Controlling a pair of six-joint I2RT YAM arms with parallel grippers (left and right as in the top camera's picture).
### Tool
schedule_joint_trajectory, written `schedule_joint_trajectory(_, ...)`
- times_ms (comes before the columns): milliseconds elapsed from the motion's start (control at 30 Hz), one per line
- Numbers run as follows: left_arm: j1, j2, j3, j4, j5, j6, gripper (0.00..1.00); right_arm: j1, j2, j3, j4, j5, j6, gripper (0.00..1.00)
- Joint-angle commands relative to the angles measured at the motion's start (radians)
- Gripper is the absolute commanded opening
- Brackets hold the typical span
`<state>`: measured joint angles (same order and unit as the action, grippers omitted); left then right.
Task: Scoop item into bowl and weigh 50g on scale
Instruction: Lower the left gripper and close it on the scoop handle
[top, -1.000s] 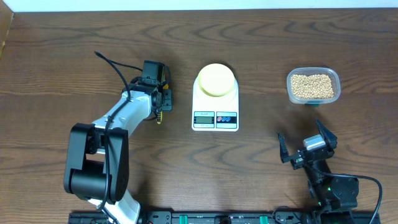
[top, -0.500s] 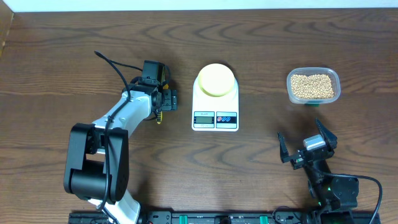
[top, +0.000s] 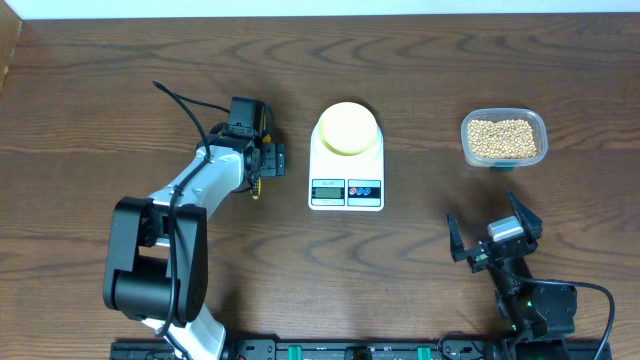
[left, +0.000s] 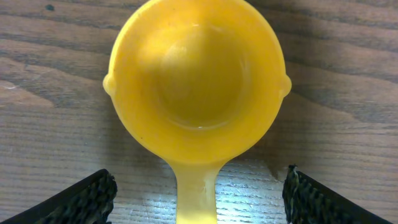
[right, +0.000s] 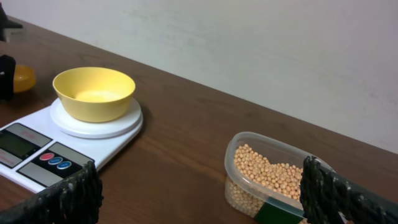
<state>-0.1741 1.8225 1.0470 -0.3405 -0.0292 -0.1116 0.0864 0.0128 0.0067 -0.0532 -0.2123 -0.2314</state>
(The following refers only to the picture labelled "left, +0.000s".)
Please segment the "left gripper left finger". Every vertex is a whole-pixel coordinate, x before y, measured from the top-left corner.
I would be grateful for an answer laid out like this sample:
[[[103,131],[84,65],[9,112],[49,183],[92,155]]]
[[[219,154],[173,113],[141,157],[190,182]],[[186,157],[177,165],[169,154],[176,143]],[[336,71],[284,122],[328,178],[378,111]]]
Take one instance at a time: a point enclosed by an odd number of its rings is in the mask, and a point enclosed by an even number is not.
[[[117,192],[114,176],[101,169],[1,224],[110,224]]]

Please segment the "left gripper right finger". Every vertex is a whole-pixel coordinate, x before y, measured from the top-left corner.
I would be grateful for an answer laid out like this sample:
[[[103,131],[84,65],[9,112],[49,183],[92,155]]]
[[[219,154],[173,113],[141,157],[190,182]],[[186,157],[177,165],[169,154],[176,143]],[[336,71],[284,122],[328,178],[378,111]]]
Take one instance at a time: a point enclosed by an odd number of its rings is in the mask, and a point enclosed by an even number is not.
[[[287,223],[392,224],[289,165],[282,198]]]

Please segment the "yellow measuring scoop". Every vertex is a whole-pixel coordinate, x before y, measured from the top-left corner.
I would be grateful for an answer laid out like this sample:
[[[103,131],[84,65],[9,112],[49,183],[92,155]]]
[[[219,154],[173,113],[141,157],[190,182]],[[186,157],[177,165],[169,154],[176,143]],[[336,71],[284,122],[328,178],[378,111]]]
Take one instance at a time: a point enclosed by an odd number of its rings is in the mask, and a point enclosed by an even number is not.
[[[156,0],[114,43],[105,92],[129,133],[177,179],[177,223],[216,223],[220,169],[263,137],[292,82],[248,2]]]

